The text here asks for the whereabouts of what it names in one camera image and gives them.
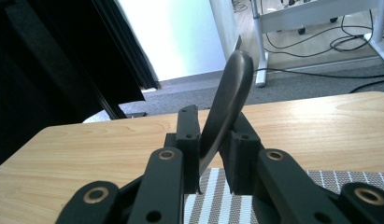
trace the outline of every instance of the black and white striped surface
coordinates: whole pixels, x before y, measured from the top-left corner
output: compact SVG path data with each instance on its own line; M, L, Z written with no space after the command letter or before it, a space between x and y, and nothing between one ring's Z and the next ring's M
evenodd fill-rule
M384 189L384 173L306 171L313 181L335 193L349 182L363 182ZM251 196L230 194L224 170L206 169L200 181L202 195L185 202L184 223L258 223Z

